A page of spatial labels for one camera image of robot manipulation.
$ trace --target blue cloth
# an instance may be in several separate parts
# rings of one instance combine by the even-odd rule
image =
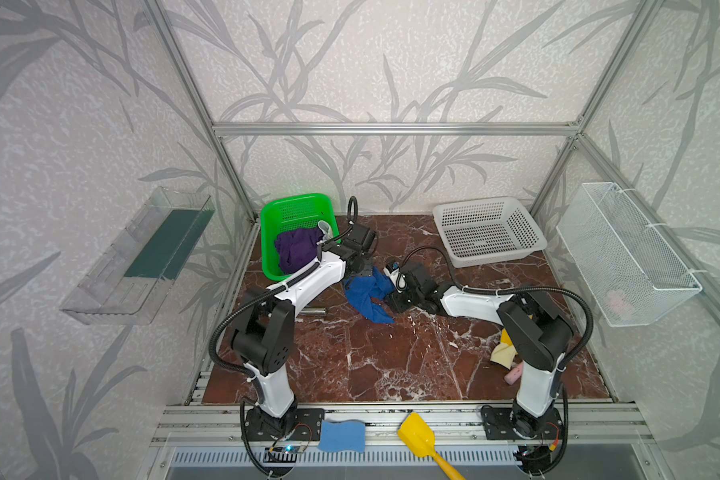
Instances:
[[[374,323],[394,323],[381,305],[371,302],[372,297],[381,300],[393,290],[392,281],[375,266],[373,276],[352,276],[344,283],[349,304]]]
[[[354,450],[363,453],[365,451],[365,423],[357,420],[346,422],[324,421],[320,431],[319,450],[324,452],[340,452],[342,450]]]
[[[297,228],[282,232],[275,238],[275,250],[280,255],[280,270],[295,274],[317,255],[317,242],[323,233],[319,228]]]

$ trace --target pink chalk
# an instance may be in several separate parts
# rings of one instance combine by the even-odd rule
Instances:
[[[509,371],[507,375],[504,376],[504,381],[510,385],[513,385],[520,376],[523,375],[523,362],[520,362],[518,366],[513,368]]]

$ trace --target wall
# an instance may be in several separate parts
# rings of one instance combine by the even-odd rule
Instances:
[[[720,282],[720,2],[664,2],[586,133]],[[539,215],[555,273],[587,295],[554,226],[582,182],[602,180],[575,154]],[[644,327],[597,312],[590,348],[676,478],[720,480],[720,328],[701,302]]]
[[[199,124],[139,2],[0,2],[0,478],[132,478],[188,393],[249,228]],[[217,212],[157,318],[60,312],[158,185]]]
[[[216,122],[576,120],[638,1],[166,0]],[[429,212],[530,198],[559,138],[245,137],[249,196]]]

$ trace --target yellow cloth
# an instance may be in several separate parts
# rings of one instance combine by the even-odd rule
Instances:
[[[501,331],[501,340],[496,348],[490,354],[490,360],[506,367],[507,369],[512,368],[512,360],[514,356],[518,354],[518,351],[512,345],[512,340],[509,338],[509,334],[506,330]]]

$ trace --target yellow scoop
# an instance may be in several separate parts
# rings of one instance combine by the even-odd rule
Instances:
[[[431,456],[451,480],[464,480],[461,473],[443,460],[434,450],[434,432],[416,412],[411,413],[398,430],[398,437],[405,442],[417,457]]]

